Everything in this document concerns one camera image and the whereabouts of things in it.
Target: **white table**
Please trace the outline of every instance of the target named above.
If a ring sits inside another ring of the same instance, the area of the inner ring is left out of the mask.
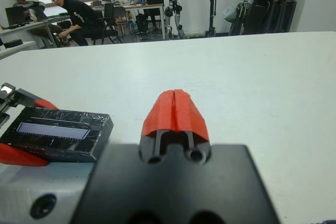
[[[160,19],[161,19],[161,29],[162,29],[162,37],[163,40],[166,40],[166,34],[165,34],[165,24],[164,24],[164,10],[163,10],[163,4],[153,4],[153,5],[124,5],[121,7],[124,7],[126,10],[138,10],[138,13],[140,10],[145,10],[145,9],[154,9],[158,8],[160,10]],[[104,6],[100,7],[93,7],[93,10],[102,10],[104,11]]]
[[[55,47],[57,47],[55,42],[54,42],[54,39],[51,36],[51,31],[49,30],[49,27],[46,26],[46,24],[51,24],[51,23],[64,21],[64,20],[67,20],[69,18],[70,18],[70,16],[58,16],[58,17],[55,17],[55,18],[47,19],[44,22],[43,21],[32,22],[30,24],[27,24],[25,26],[20,26],[20,27],[15,28],[15,29],[2,30],[2,31],[0,31],[0,37],[4,37],[4,36],[8,36],[10,34],[19,33],[19,32],[22,32],[22,31],[27,31],[27,30],[31,30],[31,29],[34,29],[34,28],[37,28],[37,27],[45,26],[47,28],[50,41],[54,44]]]
[[[19,45],[17,47],[11,47],[11,48],[6,48],[6,49],[2,49],[0,50],[0,60],[13,55],[17,52],[23,51],[24,49],[27,49],[28,47],[32,47],[35,46],[36,42],[35,41],[27,41],[27,42],[23,42],[22,45]]]
[[[139,142],[162,91],[183,89],[212,144],[249,146],[283,224],[319,223],[336,219],[335,52],[332,32],[60,48],[2,60],[0,80],[62,109],[109,113],[121,143]],[[53,192],[39,223],[67,223],[91,168],[0,166],[0,222],[35,223],[30,204]]]

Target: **laptop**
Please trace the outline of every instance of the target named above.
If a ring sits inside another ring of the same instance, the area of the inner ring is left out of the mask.
[[[32,6],[29,9],[33,9],[35,11],[35,15],[37,17],[37,21],[42,21],[48,19],[47,15],[43,12],[42,7]]]
[[[8,24],[10,26],[26,22],[24,9],[22,6],[6,8]]]

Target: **black chair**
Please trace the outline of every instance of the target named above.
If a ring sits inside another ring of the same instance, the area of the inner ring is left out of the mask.
[[[116,31],[113,26],[116,26],[116,22],[114,21],[114,8],[113,4],[105,4],[104,9],[104,16],[101,13],[101,11],[96,11],[98,18],[102,21],[104,21],[104,28],[102,30],[101,34],[96,34],[91,36],[91,39],[93,40],[93,44],[96,44],[97,39],[101,39],[101,44],[104,44],[104,39],[108,37],[110,41],[114,44],[112,36],[115,36],[117,40],[122,43],[121,39],[118,36],[118,31]]]

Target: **black equipment stand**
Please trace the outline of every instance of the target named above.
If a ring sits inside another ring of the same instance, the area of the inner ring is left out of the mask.
[[[253,3],[251,4],[249,13],[245,20],[243,34],[262,34],[268,32],[289,30],[288,25],[284,25],[284,20],[287,20],[287,24],[291,23],[291,19],[296,5],[296,3],[294,3],[294,0],[287,0],[283,5],[281,5],[280,8],[282,14],[281,17],[279,17],[279,20],[282,21],[280,21],[280,23],[277,22],[279,23],[276,25],[277,28],[267,30],[267,27],[270,27],[268,23],[271,23],[272,21],[270,19],[273,19],[272,17],[270,17],[270,14],[274,14],[272,10],[274,9],[275,4],[273,3],[273,1],[274,0],[253,0]]]
[[[215,36],[215,27],[214,27],[214,16],[216,16],[216,4],[217,0],[210,0],[210,26],[209,26],[209,37]]]

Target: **floor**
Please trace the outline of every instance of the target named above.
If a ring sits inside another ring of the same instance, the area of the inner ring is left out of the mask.
[[[149,42],[149,41],[161,41],[161,40],[163,40],[161,28],[156,30],[156,31],[149,32],[147,40],[141,40],[140,36],[130,34],[128,28],[125,28],[125,30],[123,32],[124,33],[123,37],[121,35],[120,29],[118,29],[118,32],[119,32],[119,37],[120,37],[120,39],[123,43],[136,43],[136,42]],[[113,37],[112,39],[116,44],[119,43],[118,40],[115,37]],[[87,39],[87,42],[90,46],[93,45],[93,41],[91,39]],[[101,39],[98,39],[96,41],[96,45],[100,45],[100,44],[101,44]],[[104,45],[107,45],[107,44],[112,44],[112,42],[109,40],[109,38],[105,38],[105,40],[104,40]],[[73,47],[73,46],[78,46],[78,45],[76,44],[76,42],[70,41],[70,46]]]

